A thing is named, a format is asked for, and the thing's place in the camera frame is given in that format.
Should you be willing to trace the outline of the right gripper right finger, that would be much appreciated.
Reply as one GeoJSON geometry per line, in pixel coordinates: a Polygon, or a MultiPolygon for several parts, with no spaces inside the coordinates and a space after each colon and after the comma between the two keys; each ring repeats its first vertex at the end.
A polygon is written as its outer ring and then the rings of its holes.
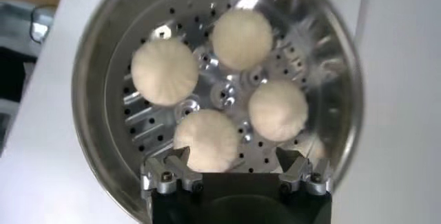
{"type": "Polygon", "coordinates": [[[314,196],[332,193],[333,179],[329,159],[319,159],[313,165],[299,151],[281,147],[276,148],[276,158],[283,171],[278,175],[283,194],[292,194],[302,188],[314,196]]]}

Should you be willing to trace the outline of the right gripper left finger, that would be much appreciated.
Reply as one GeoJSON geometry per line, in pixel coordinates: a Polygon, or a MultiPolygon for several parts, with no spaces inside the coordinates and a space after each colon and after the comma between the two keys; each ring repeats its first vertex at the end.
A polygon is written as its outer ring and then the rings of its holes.
{"type": "Polygon", "coordinates": [[[172,150],[164,157],[144,159],[140,168],[141,193],[173,194],[178,188],[191,193],[203,191],[203,175],[187,166],[190,148],[172,150]]]}

